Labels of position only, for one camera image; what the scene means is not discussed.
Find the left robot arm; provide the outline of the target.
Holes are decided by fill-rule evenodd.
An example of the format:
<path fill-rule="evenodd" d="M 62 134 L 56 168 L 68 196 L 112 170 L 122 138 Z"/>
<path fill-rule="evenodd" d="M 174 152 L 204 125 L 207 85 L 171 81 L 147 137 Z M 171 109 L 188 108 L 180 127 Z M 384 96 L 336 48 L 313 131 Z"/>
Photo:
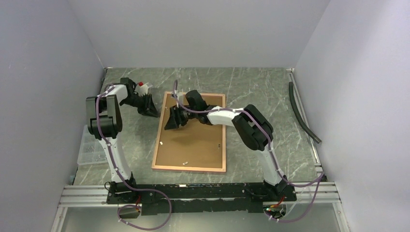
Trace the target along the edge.
<path fill-rule="evenodd" d="M 139 190 L 121 144 L 123 121 L 120 107 L 128 105 L 143 116 L 159 117 L 150 88 L 149 83 L 136 83 L 126 77 L 119 83 L 108 84 L 101 94 L 86 99 L 88 131 L 101 144 L 111 172 L 109 191 L 119 193 L 126 203 L 134 202 Z"/>

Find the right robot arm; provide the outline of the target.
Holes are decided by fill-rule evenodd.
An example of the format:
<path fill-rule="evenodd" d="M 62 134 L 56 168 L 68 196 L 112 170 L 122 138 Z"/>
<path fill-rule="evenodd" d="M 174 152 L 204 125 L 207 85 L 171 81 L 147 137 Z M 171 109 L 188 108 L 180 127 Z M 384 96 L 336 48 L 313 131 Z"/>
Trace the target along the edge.
<path fill-rule="evenodd" d="M 233 127 L 245 146 L 259 153 L 257 158 L 262 167 L 267 197 L 276 201 L 286 193 L 294 192 L 294 186 L 289 183 L 276 159 L 272 145 L 273 127 L 254 105 L 236 109 L 211 105 L 197 90 L 184 95 L 174 90 L 171 96 L 176 104 L 170 109 L 165 130 L 178 129 L 192 119 L 210 126 Z"/>

